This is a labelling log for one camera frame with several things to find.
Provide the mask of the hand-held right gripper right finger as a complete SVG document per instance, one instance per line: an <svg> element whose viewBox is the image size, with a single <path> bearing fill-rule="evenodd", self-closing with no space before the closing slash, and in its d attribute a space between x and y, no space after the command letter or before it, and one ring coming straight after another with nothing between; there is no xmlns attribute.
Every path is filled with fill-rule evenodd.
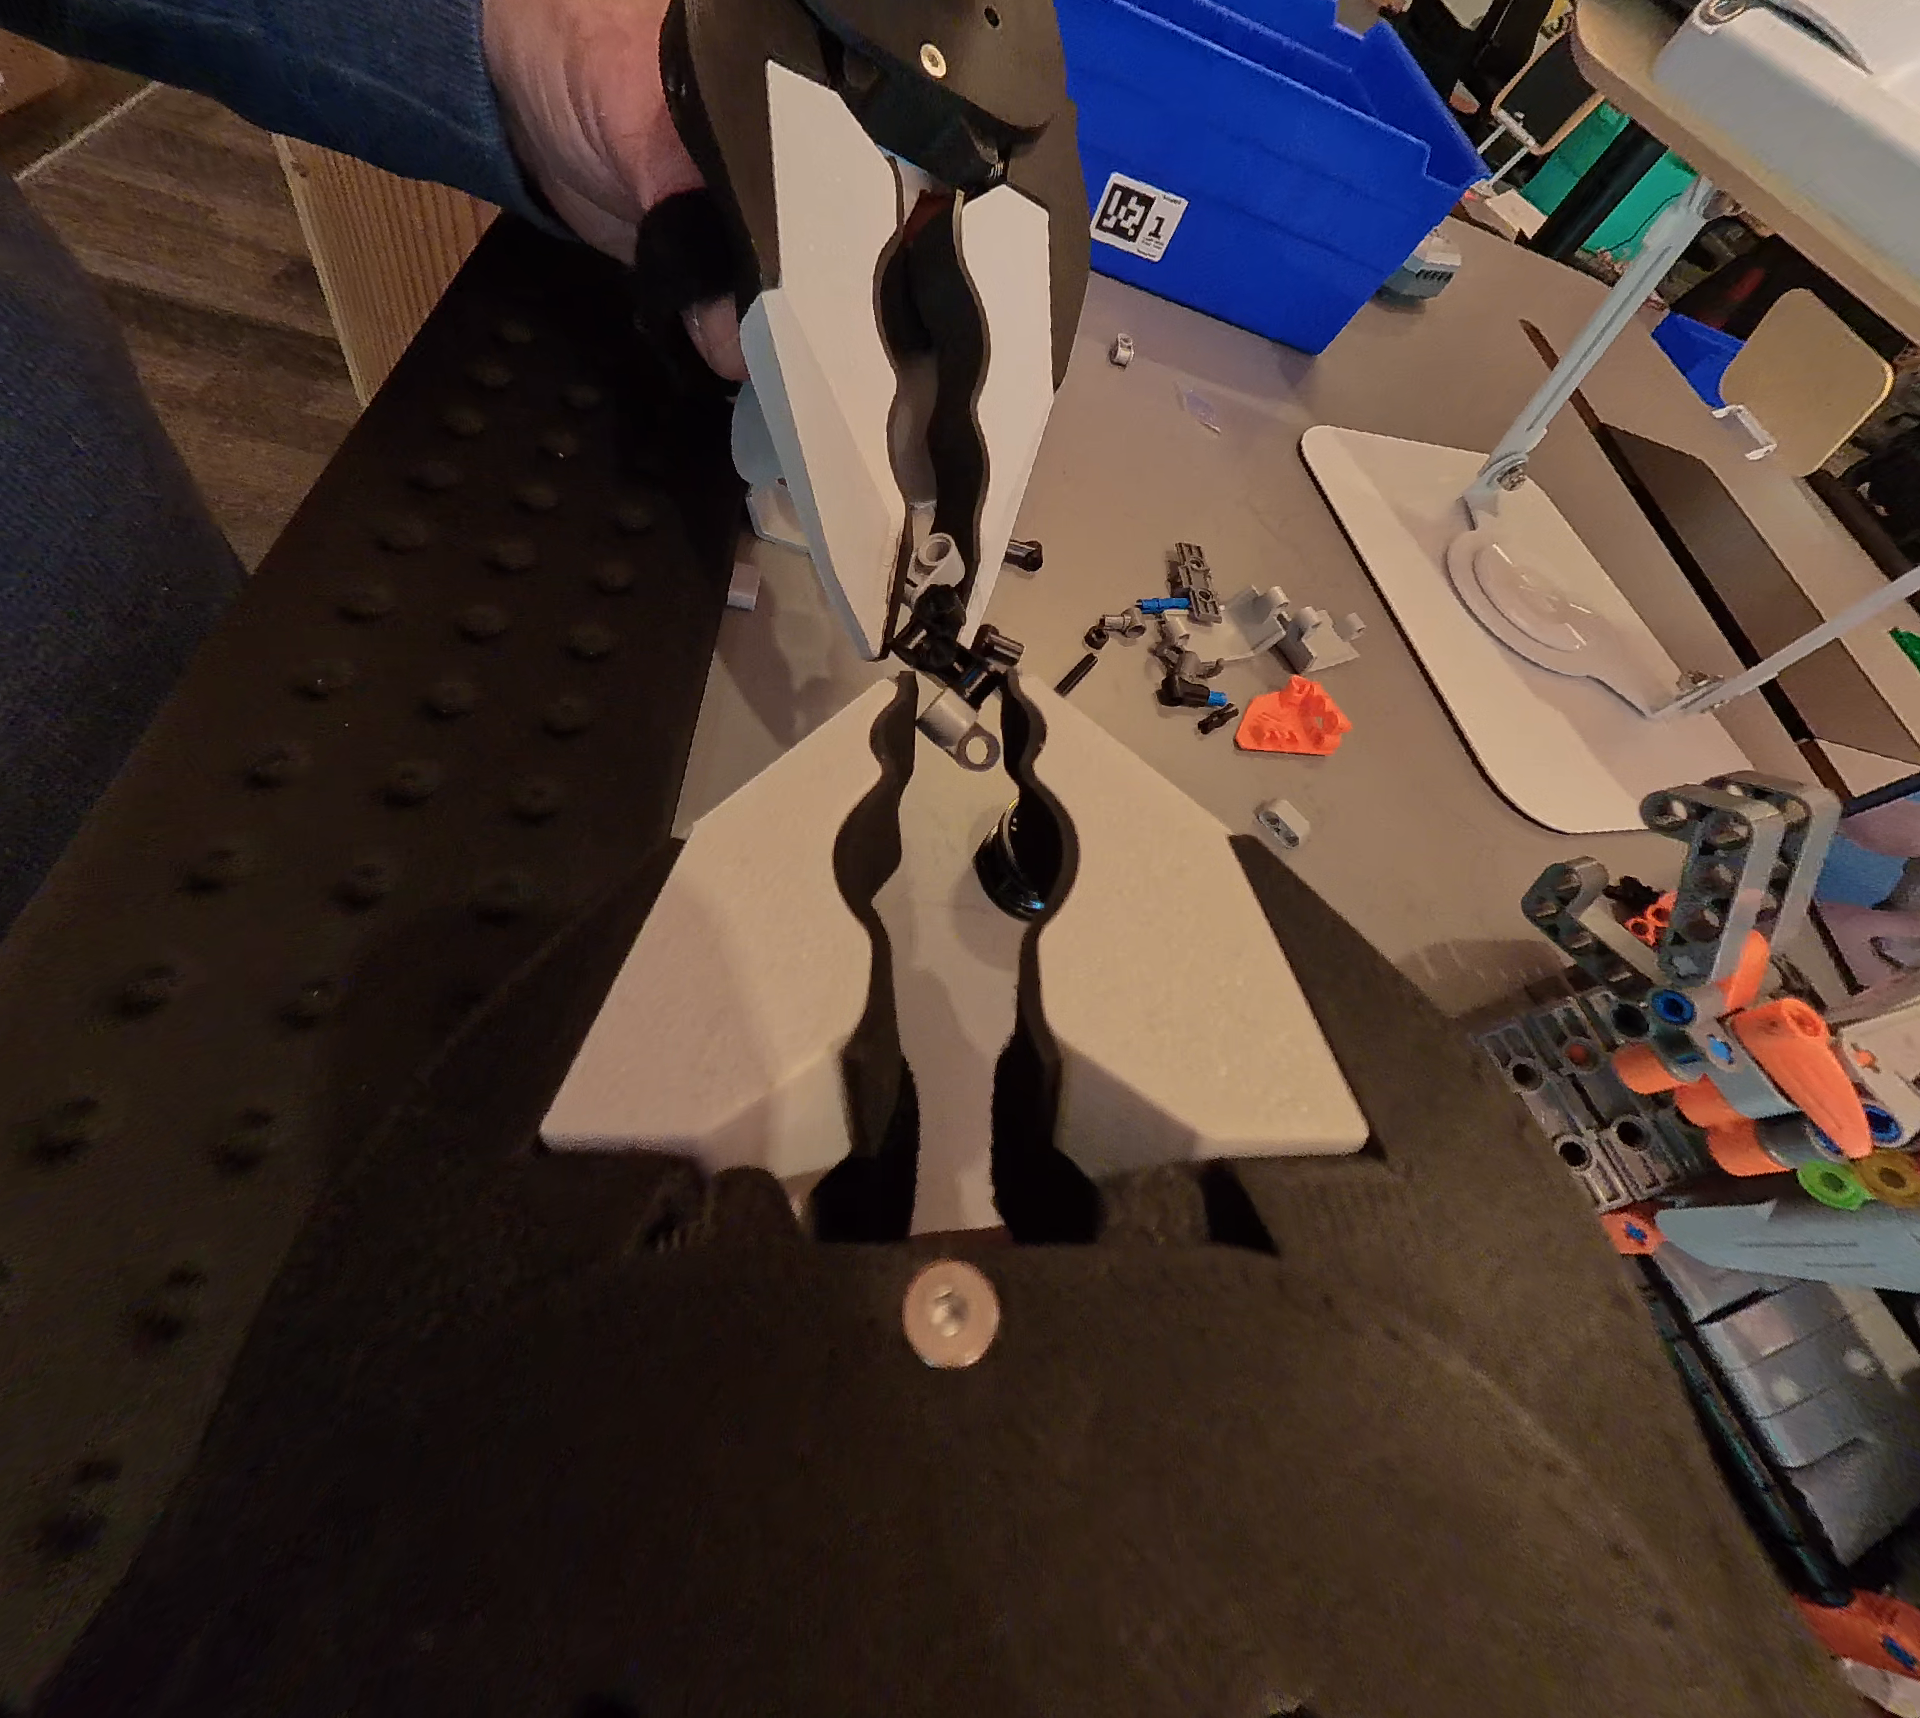
<svg viewBox="0 0 1920 1718"><path fill-rule="evenodd" d="M1019 925L993 1066L1008 1235L1092 1243L1125 1178L1361 1153L1371 1130L1227 826L1019 676L999 749L1013 800L1042 795L1076 837L1058 907Z"/></svg>

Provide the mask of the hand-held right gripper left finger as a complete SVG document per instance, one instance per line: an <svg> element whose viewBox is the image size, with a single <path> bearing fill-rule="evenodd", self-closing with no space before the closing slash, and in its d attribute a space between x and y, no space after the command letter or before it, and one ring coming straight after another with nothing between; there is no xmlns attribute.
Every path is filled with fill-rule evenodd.
<svg viewBox="0 0 1920 1718"><path fill-rule="evenodd" d="M914 1223L919 1103L880 892L916 762L910 675L870 685L686 835L539 1122L807 1186L828 1243Z"/></svg>

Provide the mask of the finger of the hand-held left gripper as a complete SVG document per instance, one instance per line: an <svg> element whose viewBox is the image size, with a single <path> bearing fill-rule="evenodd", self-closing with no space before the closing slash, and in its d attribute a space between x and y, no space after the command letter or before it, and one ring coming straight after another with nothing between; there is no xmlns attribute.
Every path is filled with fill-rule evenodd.
<svg viewBox="0 0 1920 1718"><path fill-rule="evenodd" d="M965 612L985 617L1056 393L1048 217L1011 188L962 197L953 255L964 307L947 491Z"/></svg>
<svg viewBox="0 0 1920 1718"><path fill-rule="evenodd" d="M886 657L908 506L893 464L899 373L880 276L899 246L896 162L842 97L765 67L777 279L739 324L748 382L828 606Z"/></svg>

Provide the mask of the black spoked wheel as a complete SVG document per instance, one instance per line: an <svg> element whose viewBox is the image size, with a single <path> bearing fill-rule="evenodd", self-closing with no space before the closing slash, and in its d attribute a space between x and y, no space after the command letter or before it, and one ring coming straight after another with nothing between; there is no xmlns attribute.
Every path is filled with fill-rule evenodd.
<svg viewBox="0 0 1920 1718"><path fill-rule="evenodd" d="M1035 925L1058 907L1078 857L1065 815L1043 795L1021 792L972 853L985 900L1011 920Z"/></svg>

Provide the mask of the black thin beam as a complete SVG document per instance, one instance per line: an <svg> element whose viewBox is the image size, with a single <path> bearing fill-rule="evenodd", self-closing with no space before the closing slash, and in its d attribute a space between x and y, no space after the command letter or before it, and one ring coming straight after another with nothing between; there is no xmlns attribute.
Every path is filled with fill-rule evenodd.
<svg viewBox="0 0 1920 1718"><path fill-rule="evenodd" d="M953 584L923 584L897 619L888 651L910 670L962 694L974 672L974 657L962 642L965 605Z"/></svg>

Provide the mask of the blue plastic bin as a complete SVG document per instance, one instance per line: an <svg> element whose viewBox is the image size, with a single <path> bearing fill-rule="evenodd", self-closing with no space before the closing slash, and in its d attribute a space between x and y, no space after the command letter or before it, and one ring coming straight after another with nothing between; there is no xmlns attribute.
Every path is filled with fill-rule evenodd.
<svg viewBox="0 0 1920 1718"><path fill-rule="evenodd" d="M1053 0L1100 274L1315 357L1485 166L1334 0Z"/></svg>

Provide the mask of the light grey cross connector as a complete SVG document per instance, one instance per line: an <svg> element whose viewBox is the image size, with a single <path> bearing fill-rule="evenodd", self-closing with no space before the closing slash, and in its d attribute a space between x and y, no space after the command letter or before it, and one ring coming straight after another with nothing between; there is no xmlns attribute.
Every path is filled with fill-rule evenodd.
<svg viewBox="0 0 1920 1718"><path fill-rule="evenodd" d="M950 686L923 686L916 731L934 750L969 774L985 774L999 766L998 736L983 725L977 707Z"/></svg>

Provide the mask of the person's left hand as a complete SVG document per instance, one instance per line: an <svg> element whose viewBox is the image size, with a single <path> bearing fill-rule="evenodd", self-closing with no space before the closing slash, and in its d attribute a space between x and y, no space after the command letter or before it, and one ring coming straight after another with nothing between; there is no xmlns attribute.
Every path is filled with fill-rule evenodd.
<svg viewBox="0 0 1920 1718"><path fill-rule="evenodd" d="M521 181L623 266L647 215L703 186L662 89L669 2L481 0L484 62Z"/></svg>

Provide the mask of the orange sloped panel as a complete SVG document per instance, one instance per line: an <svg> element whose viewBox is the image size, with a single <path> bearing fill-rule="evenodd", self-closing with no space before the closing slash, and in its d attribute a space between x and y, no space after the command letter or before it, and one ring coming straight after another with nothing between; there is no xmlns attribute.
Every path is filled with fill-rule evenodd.
<svg viewBox="0 0 1920 1718"><path fill-rule="evenodd" d="M1234 745L1255 755L1331 756L1353 731L1331 694L1306 675L1248 702Z"/></svg>

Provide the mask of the black dimpled pad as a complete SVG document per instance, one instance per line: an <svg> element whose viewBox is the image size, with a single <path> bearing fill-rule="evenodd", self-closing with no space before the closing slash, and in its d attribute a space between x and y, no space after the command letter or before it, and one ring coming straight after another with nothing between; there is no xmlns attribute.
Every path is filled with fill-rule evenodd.
<svg viewBox="0 0 1920 1718"><path fill-rule="evenodd" d="M193 1465L330 1178L664 843L730 402L491 225L4 944L4 1715Z"/></svg>

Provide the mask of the white book stand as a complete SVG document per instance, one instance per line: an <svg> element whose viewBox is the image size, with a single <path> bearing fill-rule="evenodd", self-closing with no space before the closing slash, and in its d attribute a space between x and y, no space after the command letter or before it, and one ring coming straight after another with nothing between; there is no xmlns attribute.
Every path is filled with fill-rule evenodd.
<svg viewBox="0 0 1920 1718"><path fill-rule="evenodd" d="M1473 228L1460 274L1436 299L1392 299L1355 324L1364 354L1397 381L1386 413L1339 400L1301 436L1310 481L1489 786L1531 824L1566 837L1637 823L1640 798L1745 756L1765 768L1787 746L1790 776L1848 796L1915 782L1915 669L1888 641L1915 629L1909 601L1809 651L1760 692L1651 722L1583 675L1539 669L1475 621L1447 553L1471 530L1470 483L1549 376L1576 307L1614 300L1568 266ZM1740 457L1672 367L1648 321L1626 318L1623 354L1599 375L1599 411L1637 427L1531 457L1493 530L1507 557L1587 602L1648 651L1660 678L1729 672L1740 648L1774 652L1837 621L1882 587L1875 560L1782 454Z"/></svg>

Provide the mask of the grey orange toy tracked robot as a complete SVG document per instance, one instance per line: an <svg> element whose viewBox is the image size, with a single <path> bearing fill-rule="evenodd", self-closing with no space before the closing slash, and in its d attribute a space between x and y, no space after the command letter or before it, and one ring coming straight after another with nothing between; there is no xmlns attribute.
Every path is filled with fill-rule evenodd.
<svg viewBox="0 0 1920 1718"><path fill-rule="evenodd" d="M1520 898L1562 974L1473 1038L1637 1276L1662 1350L1811 1638L1915 1715L1915 970L1820 1002L1792 947L1834 795L1655 791L1655 889L1596 859Z"/></svg>

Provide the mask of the green box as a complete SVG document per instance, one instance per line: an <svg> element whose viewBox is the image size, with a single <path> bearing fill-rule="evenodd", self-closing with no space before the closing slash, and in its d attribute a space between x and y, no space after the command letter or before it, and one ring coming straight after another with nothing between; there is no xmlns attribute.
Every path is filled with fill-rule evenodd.
<svg viewBox="0 0 1920 1718"><path fill-rule="evenodd" d="M1515 243L1552 263L1571 264L1666 154L1668 149L1635 125L1623 127L1571 171L1555 169L1566 156L1555 152L1522 188L1541 221L1518 233Z"/></svg>

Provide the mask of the small blue bin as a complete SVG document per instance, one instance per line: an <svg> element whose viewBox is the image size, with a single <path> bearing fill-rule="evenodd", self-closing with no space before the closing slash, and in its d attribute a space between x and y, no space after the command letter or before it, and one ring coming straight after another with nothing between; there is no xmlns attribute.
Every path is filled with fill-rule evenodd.
<svg viewBox="0 0 1920 1718"><path fill-rule="evenodd" d="M1660 317L1649 329L1649 338L1709 411L1723 409L1722 382L1729 365L1745 348L1742 338L1682 312Z"/></svg>

